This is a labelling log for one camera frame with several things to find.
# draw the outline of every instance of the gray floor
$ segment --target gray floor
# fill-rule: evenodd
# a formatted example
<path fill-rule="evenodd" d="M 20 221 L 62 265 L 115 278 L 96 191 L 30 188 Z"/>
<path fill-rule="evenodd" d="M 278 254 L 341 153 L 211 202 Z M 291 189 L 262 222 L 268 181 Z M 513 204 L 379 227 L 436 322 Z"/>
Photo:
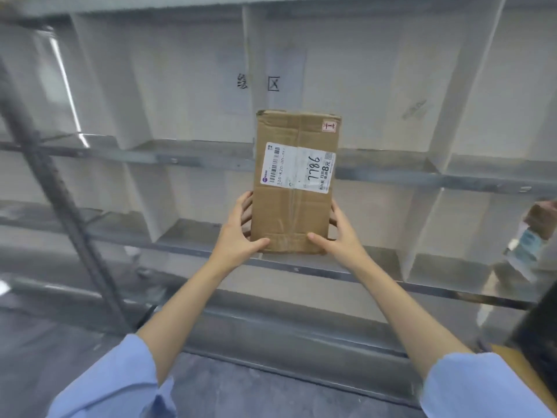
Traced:
<path fill-rule="evenodd" d="M 0 310 L 0 417 L 45 416 L 119 338 Z M 182 353 L 173 399 L 188 418 L 424 418 L 421 411 Z"/>

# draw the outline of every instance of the blue sleeve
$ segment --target blue sleeve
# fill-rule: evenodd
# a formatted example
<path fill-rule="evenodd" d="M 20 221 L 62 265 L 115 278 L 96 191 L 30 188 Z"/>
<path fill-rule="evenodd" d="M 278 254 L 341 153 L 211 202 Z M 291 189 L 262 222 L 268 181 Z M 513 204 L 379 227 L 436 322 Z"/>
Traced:
<path fill-rule="evenodd" d="M 173 384 L 158 387 L 147 345 L 129 334 L 56 396 L 47 418 L 176 417 Z"/>
<path fill-rule="evenodd" d="M 495 353 L 451 353 L 439 360 L 421 404 L 428 418 L 555 418 Z"/>

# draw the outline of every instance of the cardboard box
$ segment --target cardboard box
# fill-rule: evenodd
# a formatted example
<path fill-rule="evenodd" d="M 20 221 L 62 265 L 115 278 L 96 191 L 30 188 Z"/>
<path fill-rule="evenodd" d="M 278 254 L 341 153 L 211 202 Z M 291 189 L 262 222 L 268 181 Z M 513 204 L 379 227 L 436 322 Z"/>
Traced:
<path fill-rule="evenodd" d="M 268 253 L 321 253 L 306 237 L 327 237 L 341 118 L 332 114 L 257 113 L 252 240 Z"/>

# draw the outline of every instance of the barcode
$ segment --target barcode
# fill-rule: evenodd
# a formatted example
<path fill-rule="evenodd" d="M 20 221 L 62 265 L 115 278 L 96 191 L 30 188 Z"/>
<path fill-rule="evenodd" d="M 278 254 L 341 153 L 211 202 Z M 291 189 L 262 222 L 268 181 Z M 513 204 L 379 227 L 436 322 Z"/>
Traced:
<path fill-rule="evenodd" d="M 275 177 L 277 175 L 277 166 L 279 165 L 279 154 L 280 147 L 275 148 L 275 153 L 273 155 L 273 163 L 271 164 L 271 173 L 269 174 L 269 182 L 275 182 Z"/>

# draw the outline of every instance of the person's right hand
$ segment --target person's right hand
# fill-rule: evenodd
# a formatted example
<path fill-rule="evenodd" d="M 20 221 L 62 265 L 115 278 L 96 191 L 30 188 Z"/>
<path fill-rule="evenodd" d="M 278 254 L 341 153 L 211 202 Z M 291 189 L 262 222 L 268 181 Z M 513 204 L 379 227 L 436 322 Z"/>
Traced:
<path fill-rule="evenodd" d="M 366 253 L 354 228 L 352 228 L 352 225 L 334 199 L 332 200 L 331 207 L 335 218 L 331 218 L 330 223 L 339 230 L 337 240 L 325 239 L 315 233 L 308 233 L 308 238 L 315 245 L 332 254 L 339 263 L 353 273 L 360 271 L 360 269 L 365 269 L 372 259 Z"/>

